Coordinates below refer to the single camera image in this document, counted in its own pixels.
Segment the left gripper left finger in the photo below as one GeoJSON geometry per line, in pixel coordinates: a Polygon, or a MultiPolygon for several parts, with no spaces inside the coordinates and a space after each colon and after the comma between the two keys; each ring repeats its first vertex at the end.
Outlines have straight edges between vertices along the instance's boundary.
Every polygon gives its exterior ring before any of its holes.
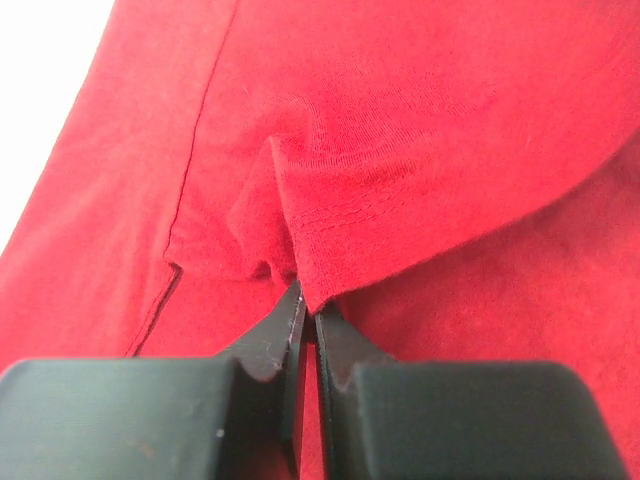
{"type": "Polygon", "coordinates": [[[5,479],[295,479],[298,284],[217,355],[22,361],[1,378],[5,479]]]}

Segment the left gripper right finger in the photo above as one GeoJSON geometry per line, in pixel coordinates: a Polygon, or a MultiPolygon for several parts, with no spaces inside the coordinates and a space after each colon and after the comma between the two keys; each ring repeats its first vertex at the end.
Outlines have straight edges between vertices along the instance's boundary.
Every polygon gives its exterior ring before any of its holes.
{"type": "Polygon", "coordinates": [[[315,319],[330,479],[625,479],[586,385],[549,362],[406,363],[315,319]]]}

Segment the red t shirt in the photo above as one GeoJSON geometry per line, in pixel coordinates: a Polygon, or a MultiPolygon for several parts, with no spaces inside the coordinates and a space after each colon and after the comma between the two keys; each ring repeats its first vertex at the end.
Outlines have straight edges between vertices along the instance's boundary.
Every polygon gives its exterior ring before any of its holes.
{"type": "Polygon", "coordinates": [[[202,356],[299,280],[543,359],[639,472],[635,1],[118,1],[1,257],[1,363],[202,356]]]}

